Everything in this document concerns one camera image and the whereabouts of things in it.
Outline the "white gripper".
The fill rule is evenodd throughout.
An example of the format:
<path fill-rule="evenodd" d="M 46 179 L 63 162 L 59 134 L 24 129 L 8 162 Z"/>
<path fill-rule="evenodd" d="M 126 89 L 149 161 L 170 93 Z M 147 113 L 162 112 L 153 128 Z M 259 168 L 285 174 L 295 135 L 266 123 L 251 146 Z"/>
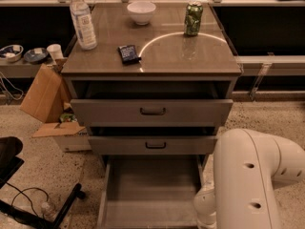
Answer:
<path fill-rule="evenodd" d="M 193 199 L 198 229 L 216 229 L 214 188 L 202 187 Z"/>

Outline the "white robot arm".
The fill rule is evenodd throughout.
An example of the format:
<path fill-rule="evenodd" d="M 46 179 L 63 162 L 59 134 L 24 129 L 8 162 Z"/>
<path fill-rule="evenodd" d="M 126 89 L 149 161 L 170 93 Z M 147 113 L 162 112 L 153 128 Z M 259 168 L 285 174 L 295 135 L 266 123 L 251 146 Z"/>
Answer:
<path fill-rule="evenodd" d="M 213 152 L 213 181 L 193 199 L 198 229 L 281 229 L 274 190 L 305 176 L 305 151 L 249 129 L 225 132 Z"/>

